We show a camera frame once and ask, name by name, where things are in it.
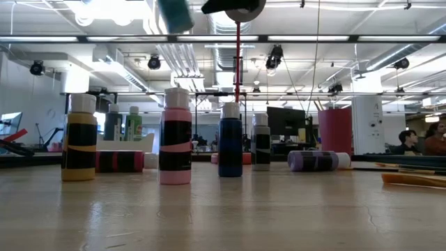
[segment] cable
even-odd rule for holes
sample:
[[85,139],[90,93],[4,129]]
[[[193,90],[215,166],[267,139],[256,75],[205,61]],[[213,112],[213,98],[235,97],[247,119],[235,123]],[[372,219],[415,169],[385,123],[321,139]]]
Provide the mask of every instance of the cable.
[[71,10],[70,8],[44,8],[44,7],[34,6],[32,4],[29,4],[29,3],[20,3],[20,2],[18,2],[17,4],[21,4],[21,5],[24,5],[24,6],[36,8],[38,10]]
[[16,5],[17,5],[17,3],[13,3],[13,6],[11,7],[11,21],[10,21],[11,28],[10,28],[10,33],[9,33],[10,35],[12,35],[13,31],[14,31],[14,8]]
[[297,97],[298,97],[298,100],[299,100],[299,103],[300,103],[300,106],[302,107],[302,111],[304,111],[305,112],[305,108],[304,108],[304,105],[302,105],[302,101],[300,100],[300,98],[299,98],[299,93],[298,93],[298,90],[295,88],[295,85],[294,85],[294,82],[293,82],[293,78],[291,77],[291,73],[290,73],[290,71],[289,71],[289,69],[288,69],[288,65],[286,64],[286,59],[285,59],[285,56],[283,56],[282,57],[283,59],[284,59],[284,63],[285,63],[285,67],[286,67],[286,71],[288,72],[288,76],[290,77],[290,82],[291,82],[291,85],[293,86],[293,88],[294,88],[294,91],[295,91],[295,94],[297,95]]
[[318,26],[317,26],[317,31],[316,31],[316,53],[314,53],[314,70],[313,70],[313,87],[312,87],[312,91],[309,94],[309,99],[308,99],[308,108],[307,108],[307,117],[308,117],[308,113],[309,113],[309,106],[312,103],[312,96],[313,96],[313,91],[314,91],[314,82],[316,80],[316,64],[317,64],[317,60],[318,60],[318,48],[319,48],[319,27],[321,25],[321,0],[318,1]]

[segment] black label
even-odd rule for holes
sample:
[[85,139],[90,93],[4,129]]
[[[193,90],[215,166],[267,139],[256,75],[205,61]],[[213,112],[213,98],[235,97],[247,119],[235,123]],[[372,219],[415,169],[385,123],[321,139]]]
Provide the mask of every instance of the black label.
[[165,121],[160,129],[160,146],[171,146],[190,142],[192,122]]
[[190,151],[184,153],[170,153],[160,151],[161,171],[185,171],[191,168]]

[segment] green object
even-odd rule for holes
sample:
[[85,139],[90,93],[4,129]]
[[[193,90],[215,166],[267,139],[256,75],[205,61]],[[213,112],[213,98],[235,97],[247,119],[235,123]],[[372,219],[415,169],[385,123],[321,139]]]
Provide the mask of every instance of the green object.
[[125,117],[125,141],[141,140],[142,117],[138,115],[138,107],[130,107],[130,114]]

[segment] fluorescent light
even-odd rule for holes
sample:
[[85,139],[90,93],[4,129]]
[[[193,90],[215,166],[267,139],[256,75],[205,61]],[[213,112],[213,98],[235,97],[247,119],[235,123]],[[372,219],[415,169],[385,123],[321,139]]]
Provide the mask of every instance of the fluorescent light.
[[268,36],[268,41],[347,41],[349,36]]
[[166,36],[89,36],[91,42],[165,42]]
[[0,42],[77,42],[77,38],[65,36],[0,36]]
[[426,123],[435,123],[435,122],[439,122],[439,121],[440,121],[439,116],[427,116],[424,118],[424,122],[426,122]]
[[146,95],[146,93],[131,93],[131,92],[118,93],[118,96],[142,96],[142,95]]
[[440,36],[360,36],[358,41],[437,41]]
[[[204,45],[206,49],[237,49],[237,45]],[[254,49],[255,45],[240,45],[241,49]]]
[[[240,36],[241,41],[257,41],[259,39],[258,36]],[[178,36],[178,41],[237,41],[237,36]]]

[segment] black monitor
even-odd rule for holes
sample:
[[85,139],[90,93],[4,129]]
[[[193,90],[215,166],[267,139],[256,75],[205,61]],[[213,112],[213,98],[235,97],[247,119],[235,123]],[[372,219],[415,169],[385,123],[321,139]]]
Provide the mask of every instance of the black monitor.
[[305,128],[305,111],[289,108],[267,107],[271,135],[297,136]]
[[13,135],[19,130],[22,113],[2,114],[0,117],[0,135]]

